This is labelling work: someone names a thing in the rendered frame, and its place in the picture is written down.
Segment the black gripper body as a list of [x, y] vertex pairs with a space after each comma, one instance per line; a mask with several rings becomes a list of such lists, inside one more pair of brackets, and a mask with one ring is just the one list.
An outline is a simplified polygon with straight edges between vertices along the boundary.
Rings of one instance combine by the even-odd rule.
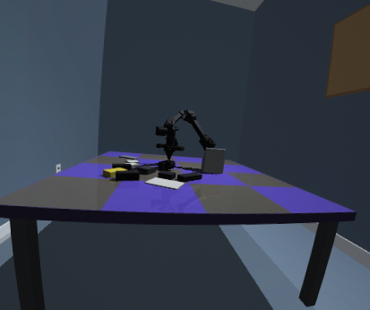
[[167, 138], [166, 138], [166, 140], [167, 140], [166, 144], [157, 143], [156, 148], [164, 148], [164, 150], [171, 149], [172, 151], [184, 151], [185, 150], [184, 146], [175, 146], [175, 138], [176, 137], [169, 137], [169, 136], [167, 136]]

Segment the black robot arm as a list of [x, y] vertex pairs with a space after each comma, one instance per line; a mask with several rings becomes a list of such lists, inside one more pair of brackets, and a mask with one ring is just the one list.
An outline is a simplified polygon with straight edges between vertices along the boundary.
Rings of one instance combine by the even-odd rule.
[[[187, 114], [185, 117], [183, 115]], [[203, 147], [204, 150], [206, 148], [214, 148], [216, 146], [215, 141], [212, 138], [205, 134], [201, 126], [196, 120], [196, 114], [192, 110], [180, 110], [175, 116], [172, 118], [167, 119], [166, 123], [163, 126], [156, 126], [156, 135], [160, 136], [169, 136], [169, 137], [176, 137], [176, 130], [179, 129], [175, 126], [173, 127], [174, 123], [176, 123], [180, 118], [188, 123], [192, 124], [194, 130], [198, 133], [200, 137], [199, 143]]]

